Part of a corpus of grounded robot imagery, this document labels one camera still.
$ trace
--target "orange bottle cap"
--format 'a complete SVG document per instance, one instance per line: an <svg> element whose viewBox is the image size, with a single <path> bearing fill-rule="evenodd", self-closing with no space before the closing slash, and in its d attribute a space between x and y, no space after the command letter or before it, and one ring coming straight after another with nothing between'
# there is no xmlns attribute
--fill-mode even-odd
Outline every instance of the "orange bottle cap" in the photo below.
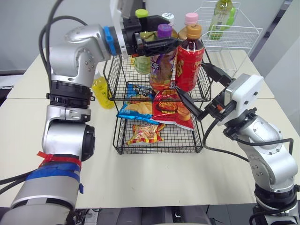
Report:
<svg viewBox="0 0 300 225"><path fill-rule="evenodd" d="M202 27L198 24L187 26L187 38L199 39L201 37Z"/></svg>

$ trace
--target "red bottle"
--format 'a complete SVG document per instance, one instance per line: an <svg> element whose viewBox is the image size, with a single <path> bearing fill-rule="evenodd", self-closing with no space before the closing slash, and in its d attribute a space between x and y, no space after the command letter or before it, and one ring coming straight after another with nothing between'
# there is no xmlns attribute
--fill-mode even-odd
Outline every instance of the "red bottle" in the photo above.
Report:
<svg viewBox="0 0 300 225"><path fill-rule="evenodd" d="M204 46L200 41L201 26L187 26L187 39L177 49L175 84L185 92L197 83Z"/></svg>

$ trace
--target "chip bag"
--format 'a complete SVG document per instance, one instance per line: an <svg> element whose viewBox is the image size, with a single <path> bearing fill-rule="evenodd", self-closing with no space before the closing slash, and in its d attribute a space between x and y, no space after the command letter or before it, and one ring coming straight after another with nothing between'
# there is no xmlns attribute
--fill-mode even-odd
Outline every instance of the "chip bag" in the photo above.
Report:
<svg viewBox="0 0 300 225"><path fill-rule="evenodd" d="M134 124L132 126L133 137L127 141L127 145L143 143L151 144L161 142L164 139L160 136L160 131L165 127L164 124Z"/></svg>
<svg viewBox="0 0 300 225"><path fill-rule="evenodd" d="M151 88L140 85L129 84L127 89L127 97L132 98L132 101L124 102L118 117L124 119L143 120L148 123L159 124L152 120L152 101L155 93ZM137 100L146 100L149 102L141 102Z"/></svg>
<svg viewBox="0 0 300 225"><path fill-rule="evenodd" d="M178 127L194 130L191 112L182 102L168 102L179 100L175 90L164 90L157 93L152 103L152 119L165 124L175 124Z"/></svg>

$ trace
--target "plastic bottle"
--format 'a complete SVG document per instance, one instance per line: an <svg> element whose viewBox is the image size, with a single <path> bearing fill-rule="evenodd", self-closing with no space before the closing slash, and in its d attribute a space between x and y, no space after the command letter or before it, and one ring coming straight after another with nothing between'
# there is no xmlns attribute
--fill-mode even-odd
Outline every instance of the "plastic bottle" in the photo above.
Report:
<svg viewBox="0 0 300 225"><path fill-rule="evenodd" d="M173 38L178 38L178 33L177 31L174 29L174 15L172 13L163 13L161 15L163 18L167 19L170 23L169 23L169 26L172 27L172 37Z"/></svg>
<svg viewBox="0 0 300 225"><path fill-rule="evenodd" d="M166 38L171 35L171 26L167 24L160 24L158 26L158 38ZM150 85L154 90L165 90L170 88L175 56L176 50L151 56Z"/></svg>
<svg viewBox="0 0 300 225"><path fill-rule="evenodd" d="M108 100L107 98L107 83L103 76L94 80L92 90L103 108L111 109L114 107L114 102Z"/></svg>
<svg viewBox="0 0 300 225"><path fill-rule="evenodd" d="M216 3L214 15L209 28L211 32L207 33L211 40L219 40L222 37L222 31L224 31L226 27L217 25L232 25L234 21L234 14L235 8L233 7L231 0L219 0Z"/></svg>
<svg viewBox="0 0 300 225"><path fill-rule="evenodd" d="M196 86L204 53L200 25L187 26L187 39L177 49L175 84L185 92Z"/></svg>
<svg viewBox="0 0 300 225"><path fill-rule="evenodd" d="M137 9L135 11L135 16L137 18L143 18L148 16L148 11L145 9ZM141 38L145 41L154 41L155 33L154 31L148 32L144 31L140 33ZM140 74L148 74L150 73L150 57L139 56L135 58L135 69Z"/></svg>
<svg viewBox="0 0 300 225"><path fill-rule="evenodd" d="M184 19L185 27L179 31L178 38L181 40L187 39L187 26L196 25L198 23L198 14L197 13L187 13Z"/></svg>

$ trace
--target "table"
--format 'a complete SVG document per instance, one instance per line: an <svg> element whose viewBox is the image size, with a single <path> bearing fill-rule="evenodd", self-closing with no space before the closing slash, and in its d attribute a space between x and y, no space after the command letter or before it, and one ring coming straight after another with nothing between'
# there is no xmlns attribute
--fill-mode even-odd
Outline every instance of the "table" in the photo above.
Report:
<svg viewBox="0 0 300 225"><path fill-rule="evenodd" d="M0 107L0 180L37 168L47 99L7 99ZM276 124L284 137L294 139L293 156L300 165L300 138L274 99L258 99L257 114ZM150 207L254 203L254 179L249 164L224 153L203 149L199 154L118 155L112 146L115 109L91 103L90 125L96 129L95 154L83 162L77 208ZM212 118L203 120L204 128ZM211 147L245 154L236 142L212 130ZM296 183L300 183L299 173ZM0 195L0 207L8 207L21 185Z"/></svg>
<svg viewBox="0 0 300 225"><path fill-rule="evenodd" d="M244 50L231 50L230 52L237 68L245 59L245 61L237 71L235 77L238 77L242 73L246 73L249 75L259 75L249 57L246 57L246 52ZM218 56L216 54L210 53L210 58L212 60L212 63L215 63L217 66L221 66L218 65ZM101 72L101 74L104 68L104 64L104 62L100 62L97 65L97 69ZM215 97L223 88L224 87L221 84L213 83L211 96ZM7 98L45 98L47 92L49 92L49 86L46 71L41 57L37 56L37 58L33 61L31 66L19 80L17 85L11 90ZM258 93L258 98L274 98L273 93L265 82L263 82L261 91Z"/></svg>

